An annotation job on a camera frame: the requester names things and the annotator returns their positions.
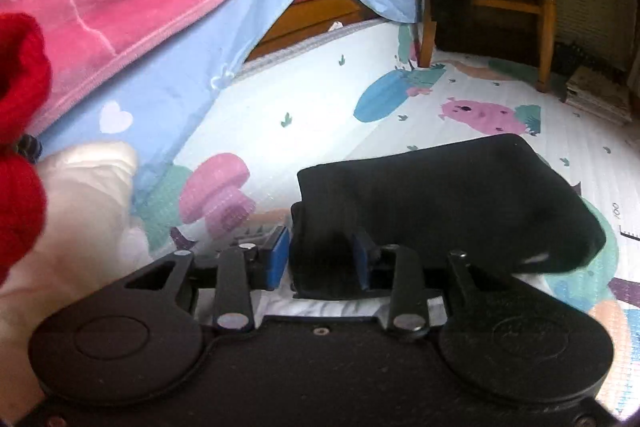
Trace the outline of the white cream garment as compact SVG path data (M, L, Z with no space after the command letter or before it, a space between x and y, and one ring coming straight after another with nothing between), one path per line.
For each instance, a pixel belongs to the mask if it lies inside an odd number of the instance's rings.
M27 345L46 317L151 261L130 210L137 154L124 142L93 142L37 166L47 195L44 230L1 286L1 418L18 421L42 399Z

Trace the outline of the red garment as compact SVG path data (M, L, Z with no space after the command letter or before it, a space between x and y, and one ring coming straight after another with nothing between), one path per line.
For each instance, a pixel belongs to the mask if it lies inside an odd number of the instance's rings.
M36 20L1 15L1 278L35 245L46 220L46 193L18 150L32 116L47 100L51 65Z

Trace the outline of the black garment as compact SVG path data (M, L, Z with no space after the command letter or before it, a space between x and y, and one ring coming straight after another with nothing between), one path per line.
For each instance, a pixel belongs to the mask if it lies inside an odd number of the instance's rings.
M450 251L506 274L589 265L606 236L559 173L515 134L300 170L288 266L297 295L361 298L352 234L416 251L425 274Z

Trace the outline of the light blue bedsheet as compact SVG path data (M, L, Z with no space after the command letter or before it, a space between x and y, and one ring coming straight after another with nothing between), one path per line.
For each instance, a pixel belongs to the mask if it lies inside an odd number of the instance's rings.
M134 205L163 179L186 140L294 0L226 0L105 81L38 136L43 157L74 145L122 141L137 153ZM396 23L422 0L359 0Z

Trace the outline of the white patterned play mat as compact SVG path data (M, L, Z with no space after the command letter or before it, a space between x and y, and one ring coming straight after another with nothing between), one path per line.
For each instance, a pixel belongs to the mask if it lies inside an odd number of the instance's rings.
M548 275L542 286L598 319L614 363L600 401L628 417L639 407L639 154L625 128L568 106L534 87L528 66L437 53L416 81L407 25L340 31L309 49L262 58L227 76L227 87L140 207L158 257L177 245L204 245L203 221L183 222L186 180L208 158L230 153L250 177L250 225L282 220L299 191L296 174L330 161L413 152L482 133L454 104L504 115L503 132L528 142L597 216L603 251L585 269Z

